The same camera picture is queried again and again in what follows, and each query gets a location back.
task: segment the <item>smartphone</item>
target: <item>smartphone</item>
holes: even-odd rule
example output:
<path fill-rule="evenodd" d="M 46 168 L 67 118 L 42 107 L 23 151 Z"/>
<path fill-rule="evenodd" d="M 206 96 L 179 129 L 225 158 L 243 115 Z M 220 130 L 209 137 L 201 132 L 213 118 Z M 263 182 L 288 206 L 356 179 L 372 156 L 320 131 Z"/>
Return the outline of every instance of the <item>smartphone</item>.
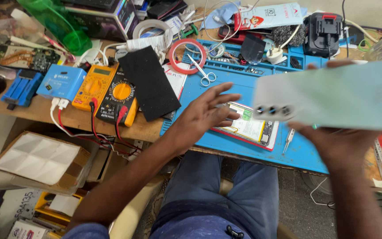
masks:
<path fill-rule="evenodd" d="M 260 77 L 253 117 L 382 130 L 382 61 Z"/>

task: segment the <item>person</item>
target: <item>person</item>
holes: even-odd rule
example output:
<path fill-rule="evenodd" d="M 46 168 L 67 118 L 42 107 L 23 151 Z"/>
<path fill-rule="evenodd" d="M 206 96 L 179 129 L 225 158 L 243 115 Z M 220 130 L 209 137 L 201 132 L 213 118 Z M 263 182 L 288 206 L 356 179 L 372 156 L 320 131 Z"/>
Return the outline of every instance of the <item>person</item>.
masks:
<path fill-rule="evenodd" d="M 350 63 L 327 64 L 338 67 Z M 222 158 L 188 151 L 207 130 L 229 126 L 231 122 L 226 118 L 239 117 L 228 107 L 216 107 L 240 98 L 239 94 L 221 94 L 232 85 L 222 83 L 206 90 L 159 140 L 95 187 L 76 209 L 63 239 L 109 239 L 107 226 L 162 166 L 185 152 L 167 185 L 151 239 L 276 238 L 279 214 L 276 168 L 241 163 L 233 178 L 234 186 L 224 197 L 218 194 Z M 362 171 L 364 155 L 379 132 L 314 130 L 297 122 L 289 122 L 288 126 L 315 145 L 329 170 L 338 238 L 382 238 L 382 213 Z"/>

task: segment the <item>blue power supply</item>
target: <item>blue power supply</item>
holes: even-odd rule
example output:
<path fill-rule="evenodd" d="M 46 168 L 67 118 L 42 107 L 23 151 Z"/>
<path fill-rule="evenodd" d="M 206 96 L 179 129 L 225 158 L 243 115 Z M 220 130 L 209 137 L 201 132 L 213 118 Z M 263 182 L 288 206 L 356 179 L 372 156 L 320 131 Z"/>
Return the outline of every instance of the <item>blue power supply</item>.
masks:
<path fill-rule="evenodd" d="M 43 76 L 39 72 L 19 70 L 13 84 L 1 97 L 1 101 L 8 103 L 7 108 L 10 110 L 15 106 L 28 107 L 42 79 Z"/>
<path fill-rule="evenodd" d="M 36 93 L 48 99 L 59 97 L 73 101 L 86 75 L 82 68 L 53 64 Z"/>

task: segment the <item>green clamp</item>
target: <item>green clamp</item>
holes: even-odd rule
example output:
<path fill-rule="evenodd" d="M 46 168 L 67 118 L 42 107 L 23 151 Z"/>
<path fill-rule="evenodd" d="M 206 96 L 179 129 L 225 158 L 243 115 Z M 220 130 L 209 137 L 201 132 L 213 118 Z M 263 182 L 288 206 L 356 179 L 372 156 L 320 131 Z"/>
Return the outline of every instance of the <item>green clamp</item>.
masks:
<path fill-rule="evenodd" d="M 189 30 L 188 32 L 184 32 L 183 30 L 181 30 L 180 33 L 181 33 L 181 39 L 184 39 L 188 35 L 191 35 L 193 33 L 198 36 L 198 30 L 197 30 L 197 27 L 194 24 L 191 24 L 191 30 Z"/>

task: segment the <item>blue silicone repair mat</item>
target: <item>blue silicone repair mat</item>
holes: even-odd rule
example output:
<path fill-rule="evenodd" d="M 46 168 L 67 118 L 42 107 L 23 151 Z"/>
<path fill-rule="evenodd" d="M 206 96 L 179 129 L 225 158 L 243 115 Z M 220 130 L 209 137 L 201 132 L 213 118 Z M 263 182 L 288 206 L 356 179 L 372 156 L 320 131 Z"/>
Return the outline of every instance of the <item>blue silicone repair mat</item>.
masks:
<path fill-rule="evenodd" d="M 214 42 L 204 40 L 199 40 L 199 42 L 206 47 L 214 44 Z M 236 55 L 239 54 L 241 46 L 232 44 L 224 45 L 226 46 L 227 52 L 236 53 Z M 195 60 L 200 59 L 199 54 L 192 54 L 186 50 L 184 55 L 186 56 L 187 54 L 190 54 Z M 232 81 L 234 82 L 234 86 L 225 93 L 240 93 L 242 98 L 237 102 L 243 105 L 252 106 L 253 87 L 258 77 L 298 71 L 299 69 L 295 69 L 290 65 L 290 57 L 295 57 L 303 67 L 310 62 L 315 62 L 318 65 L 322 65 L 324 61 L 324 59 L 320 57 L 311 57 L 310 60 L 308 60 L 305 55 L 296 52 L 290 52 L 289 54 L 284 55 L 287 56 L 287 60 L 280 63 L 279 65 L 259 63 L 255 66 L 239 66 L 232 63 L 207 60 L 203 70 L 206 73 L 213 72 L 217 76 L 216 81 L 210 83 L 210 86 Z M 188 57 L 183 57 L 183 62 L 190 63 L 190 60 Z M 178 116 L 191 101 L 196 99 L 205 90 L 208 89 L 208 87 L 203 87 L 200 84 L 201 77 L 202 75 L 200 73 L 188 76 L 180 97 L 182 107 L 177 110 L 173 121 L 178 118 Z M 173 121 L 165 119 L 163 122 L 162 130 L 160 132 L 161 136 L 172 125 Z M 287 125 L 283 123 L 279 124 L 278 134 L 272 152 L 211 130 L 206 132 L 204 136 L 196 143 L 196 145 L 225 151 L 231 154 L 251 157 L 258 160 L 265 160 L 268 162 L 273 162 L 294 168 L 301 168 L 320 173 L 328 173 L 315 147 L 298 133 L 295 134 L 293 141 L 289 145 L 286 153 L 282 153 L 288 131 L 289 128 Z"/>

